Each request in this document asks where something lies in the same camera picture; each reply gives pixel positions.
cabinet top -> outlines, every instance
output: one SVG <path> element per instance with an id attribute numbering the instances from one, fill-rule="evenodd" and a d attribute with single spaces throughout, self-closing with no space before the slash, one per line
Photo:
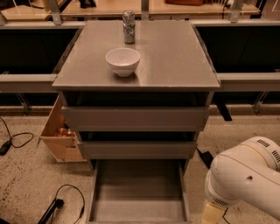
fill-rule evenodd
<path id="1" fill-rule="evenodd" d="M 139 51 L 128 77 L 114 74 L 105 56 L 119 47 Z M 122 21 L 87 21 L 53 85 L 79 91 L 208 91 L 220 86 L 188 21 L 136 21 L 136 42 L 125 44 Z"/>

silver can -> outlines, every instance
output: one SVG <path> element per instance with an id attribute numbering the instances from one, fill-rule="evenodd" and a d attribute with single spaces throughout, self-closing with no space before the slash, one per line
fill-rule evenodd
<path id="1" fill-rule="evenodd" d="M 124 42 L 135 43 L 135 13 L 133 10 L 126 10 L 122 13 Z"/>

cable connector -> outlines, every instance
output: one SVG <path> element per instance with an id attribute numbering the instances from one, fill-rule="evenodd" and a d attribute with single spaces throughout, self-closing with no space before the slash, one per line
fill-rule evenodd
<path id="1" fill-rule="evenodd" d="M 3 156 L 7 153 L 7 151 L 10 149 L 11 147 L 11 140 L 5 142 L 1 148 L 0 148 L 0 155 Z"/>

cable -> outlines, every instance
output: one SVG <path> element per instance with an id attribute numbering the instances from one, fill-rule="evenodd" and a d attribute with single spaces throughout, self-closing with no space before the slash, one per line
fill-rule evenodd
<path id="1" fill-rule="evenodd" d="M 7 126 L 7 123 L 5 122 L 5 120 L 0 116 L 0 119 L 2 120 L 3 124 L 5 125 L 5 128 L 7 129 L 7 132 L 8 132 L 8 135 L 9 135 L 9 141 L 11 142 L 11 145 L 14 147 L 14 148 L 21 148 L 23 146 L 25 146 L 26 144 L 28 144 L 33 138 L 34 138 L 34 135 L 31 133 L 31 132 L 22 132 L 22 133 L 18 133 L 16 135 L 11 135 L 10 131 L 9 131 L 9 128 Z M 12 138 L 13 137 L 18 137 L 18 136 L 22 136 L 22 135 L 30 135 L 31 138 L 28 139 L 25 143 L 17 146 L 17 145 L 14 145 L 13 142 L 12 142 Z"/>
<path id="2" fill-rule="evenodd" d="M 222 216 L 222 218 L 224 219 L 224 221 L 225 221 L 227 224 L 230 224 L 230 223 L 227 221 L 226 217 L 225 217 L 225 215 L 227 214 L 227 211 L 228 211 L 228 208 L 227 208 L 226 212 L 224 213 L 224 215 Z"/>
<path id="3" fill-rule="evenodd" d="M 63 187 L 65 187 L 65 186 L 70 186 L 70 187 L 76 189 L 76 190 L 80 193 L 80 196 L 81 196 L 81 198 L 82 198 L 82 208 L 81 208 L 81 210 L 80 210 L 80 215 L 79 215 L 78 219 L 73 223 L 73 224 L 76 224 L 76 223 L 81 219 L 81 216 L 84 214 L 84 211 L 85 211 L 85 204 L 86 204 L 86 203 L 85 203 L 85 198 L 84 198 L 84 195 L 82 194 L 82 192 L 80 191 L 80 189 L 79 189 L 78 187 L 76 187 L 76 186 L 74 186 L 74 185 L 66 184 L 66 185 L 62 185 L 62 186 L 59 188 L 59 190 L 55 193 L 55 199 L 57 198 L 57 196 L 58 196 L 58 194 L 59 194 L 59 192 L 60 192 L 60 189 L 63 188 Z"/>

robot vent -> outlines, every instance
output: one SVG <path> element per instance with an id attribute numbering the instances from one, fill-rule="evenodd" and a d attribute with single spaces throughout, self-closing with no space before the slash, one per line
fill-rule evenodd
<path id="1" fill-rule="evenodd" d="M 267 142 L 263 141 L 262 139 L 257 140 L 257 142 L 259 144 L 262 144 L 264 147 L 269 147 L 270 146 Z"/>
<path id="2" fill-rule="evenodd" d="M 226 201 L 223 201 L 221 199 L 213 199 L 213 201 L 218 205 L 221 205 L 223 207 L 228 207 L 228 203 Z"/>
<path id="3" fill-rule="evenodd" d="M 272 151 L 272 155 L 276 159 L 276 161 L 280 163 L 280 156 L 276 150 Z"/>

